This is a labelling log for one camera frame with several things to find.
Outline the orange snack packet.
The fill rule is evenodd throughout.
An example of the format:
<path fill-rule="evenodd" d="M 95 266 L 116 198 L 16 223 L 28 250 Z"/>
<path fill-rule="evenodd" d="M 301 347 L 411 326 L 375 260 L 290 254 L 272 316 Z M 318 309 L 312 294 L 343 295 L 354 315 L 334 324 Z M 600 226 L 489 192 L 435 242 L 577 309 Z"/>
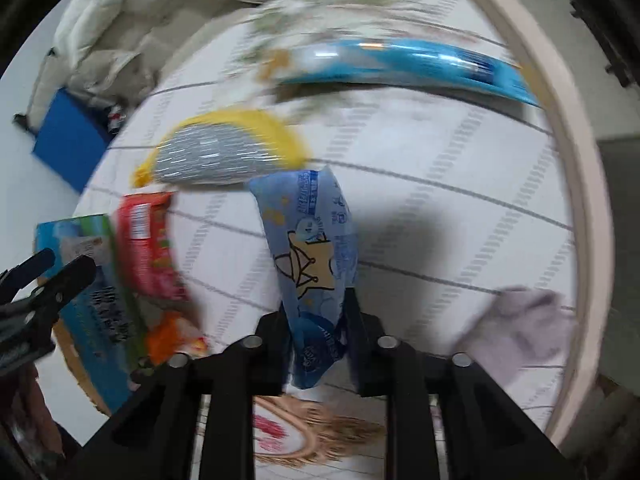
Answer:
<path fill-rule="evenodd" d="M 209 355 L 202 332 L 179 311 L 164 311 L 160 322 L 146 334 L 145 344 L 154 366 L 166 363 L 176 353 L 184 353 L 192 359 Z"/>

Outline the red snack packet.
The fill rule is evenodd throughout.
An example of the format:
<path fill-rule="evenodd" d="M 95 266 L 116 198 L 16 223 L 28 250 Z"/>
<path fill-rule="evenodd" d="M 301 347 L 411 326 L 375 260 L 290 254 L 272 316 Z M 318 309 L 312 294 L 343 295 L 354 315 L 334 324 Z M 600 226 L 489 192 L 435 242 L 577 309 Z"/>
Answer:
<path fill-rule="evenodd" d="M 127 285 L 160 300 L 188 300 L 174 266 L 168 228 L 172 194 L 126 195 L 116 212 L 116 240 Z"/>

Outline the blue tissue pack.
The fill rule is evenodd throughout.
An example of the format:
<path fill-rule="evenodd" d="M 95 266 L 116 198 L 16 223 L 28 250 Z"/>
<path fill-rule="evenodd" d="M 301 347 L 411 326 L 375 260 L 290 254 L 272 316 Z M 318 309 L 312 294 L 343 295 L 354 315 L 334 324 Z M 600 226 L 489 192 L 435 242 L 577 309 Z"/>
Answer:
<path fill-rule="evenodd" d="M 358 236 L 334 173 L 283 171 L 250 180 L 292 333 L 293 384 L 312 388 L 345 354 L 343 304 L 355 286 Z"/>

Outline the purple grey cloth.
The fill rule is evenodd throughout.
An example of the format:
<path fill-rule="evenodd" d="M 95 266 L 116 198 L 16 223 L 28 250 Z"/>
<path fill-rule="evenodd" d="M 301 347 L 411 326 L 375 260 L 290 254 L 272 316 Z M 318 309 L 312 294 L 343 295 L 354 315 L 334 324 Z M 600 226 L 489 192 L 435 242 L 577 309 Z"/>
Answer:
<path fill-rule="evenodd" d="M 558 292 L 510 287 L 498 293 L 454 351 L 469 356 L 506 388 L 524 367 L 547 364 L 565 353 L 575 326 Z"/>

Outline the long blue packet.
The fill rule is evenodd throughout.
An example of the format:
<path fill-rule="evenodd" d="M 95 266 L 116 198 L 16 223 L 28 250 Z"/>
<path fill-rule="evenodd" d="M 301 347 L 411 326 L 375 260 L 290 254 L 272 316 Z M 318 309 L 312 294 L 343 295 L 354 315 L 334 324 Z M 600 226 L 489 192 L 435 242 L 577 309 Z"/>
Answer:
<path fill-rule="evenodd" d="M 422 39 L 337 39 L 273 52 L 265 77 L 278 84 L 384 84 L 485 93 L 527 105 L 537 100 L 514 66 Z"/>

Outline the cardboard box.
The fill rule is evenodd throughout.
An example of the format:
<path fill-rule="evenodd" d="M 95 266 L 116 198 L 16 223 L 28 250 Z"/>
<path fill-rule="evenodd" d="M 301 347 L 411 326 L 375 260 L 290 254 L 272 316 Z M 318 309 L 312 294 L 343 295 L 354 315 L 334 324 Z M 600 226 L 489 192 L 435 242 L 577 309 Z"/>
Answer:
<path fill-rule="evenodd" d="M 35 250 L 50 248 L 52 276 L 85 255 L 96 264 L 96 278 L 65 306 L 55 337 L 80 388 L 96 408 L 116 412 L 136 388 L 132 374 L 149 364 L 145 325 L 136 300 L 122 284 L 110 217 L 106 214 L 43 222 L 35 230 Z"/>

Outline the floral tablecloth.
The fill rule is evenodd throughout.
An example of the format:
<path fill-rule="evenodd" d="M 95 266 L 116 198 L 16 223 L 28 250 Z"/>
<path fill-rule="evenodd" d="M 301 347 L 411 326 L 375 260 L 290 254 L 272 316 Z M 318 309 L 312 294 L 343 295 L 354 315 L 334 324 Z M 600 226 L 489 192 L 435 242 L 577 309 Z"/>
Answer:
<path fill-rule="evenodd" d="M 359 240 L 364 310 L 417 349 L 446 354 L 503 288 L 550 289 L 576 320 L 570 348 L 529 365 L 509 396 L 551 439 L 570 431 L 596 372 L 611 287 L 598 264 L 589 299 L 585 254 L 611 252 L 611 223 L 588 232 L 577 208 L 606 204 L 578 162 L 598 166 L 589 127 L 572 151 L 543 105 L 491 103 L 401 88 L 343 88 L 278 98 L 259 77 L 273 49 L 350 35 L 422 37 L 510 61 L 508 45 L 472 0 L 272 0 L 194 53 L 112 143 L 76 211 L 112 214 L 149 150 L 179 122 L 230 106 L 263 108 L 306 141 L 314 169 L 330 167 Z"/>

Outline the blue folded mat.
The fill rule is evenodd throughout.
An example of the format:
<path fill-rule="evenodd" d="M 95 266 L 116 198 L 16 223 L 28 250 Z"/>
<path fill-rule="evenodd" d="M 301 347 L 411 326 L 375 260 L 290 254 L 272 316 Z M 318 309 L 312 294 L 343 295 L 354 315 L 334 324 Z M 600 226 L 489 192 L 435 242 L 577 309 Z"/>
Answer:
<path fill-rule="evenodd" d="M 65 89 L 55 93 L 32 154 L 80 194 L 113 137 Z"/>

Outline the white puffer jacket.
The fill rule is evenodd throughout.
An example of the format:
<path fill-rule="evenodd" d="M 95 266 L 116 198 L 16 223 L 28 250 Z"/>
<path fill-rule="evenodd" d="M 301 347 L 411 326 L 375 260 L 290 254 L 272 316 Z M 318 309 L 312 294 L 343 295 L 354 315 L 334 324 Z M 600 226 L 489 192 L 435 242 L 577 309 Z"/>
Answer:
<path fill-rule="evenodd" d="M 72 0 L 53 40 L 64 87 L 139 104 L 212 21 L 268 0 Z"/>

